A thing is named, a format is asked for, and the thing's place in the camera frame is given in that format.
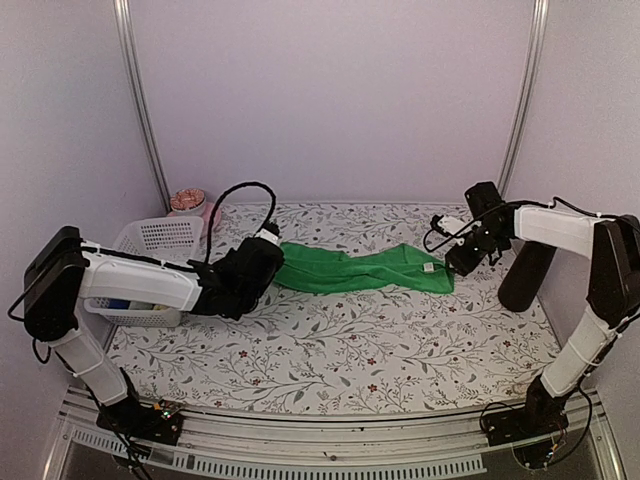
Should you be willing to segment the green microfiber towel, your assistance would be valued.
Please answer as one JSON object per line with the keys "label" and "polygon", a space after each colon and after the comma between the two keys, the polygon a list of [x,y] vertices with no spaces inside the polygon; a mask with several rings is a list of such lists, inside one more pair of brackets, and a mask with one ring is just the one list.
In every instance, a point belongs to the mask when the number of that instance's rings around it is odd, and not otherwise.
{"label": "green microfiber towel", "polygon": [[274,283],[294,291],[342,294],[398,286],[429,294],[454,292],[454,276],[446,265],[406,244],[356,257],[289,242],[281,248],[284,264]]}

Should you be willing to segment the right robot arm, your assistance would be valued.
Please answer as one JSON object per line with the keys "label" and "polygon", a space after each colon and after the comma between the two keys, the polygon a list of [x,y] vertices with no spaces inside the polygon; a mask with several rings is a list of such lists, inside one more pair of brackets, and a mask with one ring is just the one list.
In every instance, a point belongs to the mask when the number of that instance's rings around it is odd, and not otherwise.
{"label": "right robot arm", "polygon": [[639,220],[587,211],[555,196],[548,203],[506,200],[492,182],[464,194],[467,221],[437,216],[431,226],[451,248],[445,264],[467,276],[482,262],[517,255],[498,291],[512,312],[540,299],[563,334],[557,356],[527,388],[522,408],[506,418],[527,436],[565,425],[565,404],[594,373],[621,334],[639,319]]}

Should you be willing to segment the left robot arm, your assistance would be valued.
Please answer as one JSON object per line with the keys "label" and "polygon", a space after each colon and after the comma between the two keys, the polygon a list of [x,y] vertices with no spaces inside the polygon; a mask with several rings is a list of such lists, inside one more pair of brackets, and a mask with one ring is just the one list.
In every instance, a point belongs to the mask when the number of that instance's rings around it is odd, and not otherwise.
{"label": "left robot arm", "polygon": [[107,407],[128,434],[148,426],[148,412],[133,399],[125,374],[81,326],[78,299],[110,298],[157,304],[198,316],[234,320],[253,311],[284,263],[279,228],[266,222],[252,237],[215,262],[185,265],[104,249],[84,241],[76,227],[62,228],[25,273],[19,321],[45,343]]}

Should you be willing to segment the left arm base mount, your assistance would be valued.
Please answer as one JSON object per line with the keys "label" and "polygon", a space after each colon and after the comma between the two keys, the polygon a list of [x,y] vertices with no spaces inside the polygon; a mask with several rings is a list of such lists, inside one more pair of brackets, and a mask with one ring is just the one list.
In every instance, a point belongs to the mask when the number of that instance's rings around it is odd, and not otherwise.
{"label": "left arm base mount", "polygon": [[96,425],[122,436],[176,446],[184,422],[179,408],[163,399],[153,406],[144,405],[129,376],[124,371],[122,375],[126,397],[110,406],[99,403]]}

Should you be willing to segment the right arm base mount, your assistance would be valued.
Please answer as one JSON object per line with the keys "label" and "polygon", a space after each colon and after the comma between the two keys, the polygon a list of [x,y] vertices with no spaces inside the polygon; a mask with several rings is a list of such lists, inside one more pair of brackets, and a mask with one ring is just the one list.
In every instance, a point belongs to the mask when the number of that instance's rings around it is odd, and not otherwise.
{"label": "right arm base mount", "polygon": [[479,426],[490,446],[561,432],[569,426],[564,407],[554,402],[527,400],[519,408],[505,407],[491,412],[485,409],[480,415]]}

